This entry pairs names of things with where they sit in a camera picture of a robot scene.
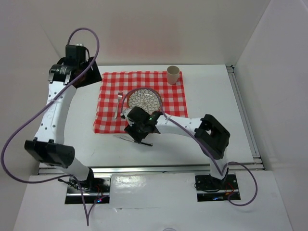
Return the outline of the silver table knife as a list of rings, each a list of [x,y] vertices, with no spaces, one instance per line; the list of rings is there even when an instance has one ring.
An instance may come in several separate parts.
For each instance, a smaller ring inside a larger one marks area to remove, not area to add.
[[[125,135],[121,135],[121,134],[114,134],[113,137],[116,137],[116,138],[118,138],[118,139],[122,139],[122,140],[125,140],[125,141],[129,141],[129,142],[132,142],[132,143],[137,143],[137,144],[141,144],[141,145],[153,147],[153,144],[152,144],[152,143],[137,142],[137,141],[135,141],[133,138],[128,137],[128,136],[125,136]]]

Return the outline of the patterned ceramic plate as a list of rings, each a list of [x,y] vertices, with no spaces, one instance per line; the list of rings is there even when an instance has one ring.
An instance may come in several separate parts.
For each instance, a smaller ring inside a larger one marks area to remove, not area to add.
[[[140,88],[135,89],[128,94],[127,107],[139,107],[148,114],[159,111],[161,108],[162,99],[160,94],[154,89]]]

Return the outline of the silver fork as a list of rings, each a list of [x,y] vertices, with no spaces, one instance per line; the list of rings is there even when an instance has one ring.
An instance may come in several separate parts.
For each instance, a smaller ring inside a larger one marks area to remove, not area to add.
[[[115,108],[114,119],[117,119],[119,104],[120,104],[122,98],[123,98],[123,91],[119,91],[118,94],[117,94],[117,105],[116,105],[116,108]]]

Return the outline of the red white checkered cloth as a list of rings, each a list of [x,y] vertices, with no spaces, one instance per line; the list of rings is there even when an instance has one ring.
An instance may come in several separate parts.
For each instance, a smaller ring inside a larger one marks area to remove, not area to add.
[[[163,101],[163,109],[173,116],[188,117],[182,72],[174,85],[167,83],[166,71],[105,72],[98,95],[93,129],[95,133],[124,133],[127,122],[119,116],[114,119],[117,94],[149,87],[157,91]]]

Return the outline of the beige paper cup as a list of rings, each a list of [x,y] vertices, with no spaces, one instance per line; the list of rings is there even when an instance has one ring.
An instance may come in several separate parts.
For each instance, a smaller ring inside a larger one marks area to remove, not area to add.
[[[167,82],[170,85],[176,84],[180,76],[180,69],[177,66],[169,66],[167,68]]]

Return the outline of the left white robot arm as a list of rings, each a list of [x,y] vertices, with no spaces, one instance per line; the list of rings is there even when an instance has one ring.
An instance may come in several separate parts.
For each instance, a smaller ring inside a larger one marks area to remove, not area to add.
[[[96,64],[88,67],[93,58],[82,45],[66,45],[65,57],[49,70],[49,94],[52,105],[44,112],[33,140],[24,148],[37,161],[55,167],[78,179],[78,187],[90,192],[95,186],[93,171],[75,157],[75,149],[64,144],[64,128],[71,101],[78,88],[101,81]]]

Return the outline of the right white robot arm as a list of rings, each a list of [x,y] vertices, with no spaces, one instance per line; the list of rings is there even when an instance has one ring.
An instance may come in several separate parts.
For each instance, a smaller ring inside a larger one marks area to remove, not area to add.
[[[194,139],[202,152],[210,159],[210,183],[216,189],[227,182],[228,164],[225,156],[230,133],[215,117],[206,114],[202,118],[185,118],[165,112],[147,113],[140,107],[127,108],[121,118],[128,122],[125,132],[137,143],[149,134],[175,134]]]

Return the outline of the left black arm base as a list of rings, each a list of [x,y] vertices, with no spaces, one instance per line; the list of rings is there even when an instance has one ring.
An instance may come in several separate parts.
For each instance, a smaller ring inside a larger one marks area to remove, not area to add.
[[[65,196],[65,204],[67,205],[82,204],[81,192],[83,192],[85,204],[110,203],[110,177],[94,178],[92,185],[87,185],[85,181],[81,181],[81,188],[73,177],[68,180],[58,179],[58,181],[67,185]]]

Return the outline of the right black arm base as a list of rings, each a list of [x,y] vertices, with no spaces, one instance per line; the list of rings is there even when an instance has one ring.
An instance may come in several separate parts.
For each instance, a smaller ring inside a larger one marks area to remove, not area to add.
[[[235,174],[229,174],[222,184],[210,175],[196,175],[194,187],[198,202],[227,201],[229,196],[231,200],[241,199]]]

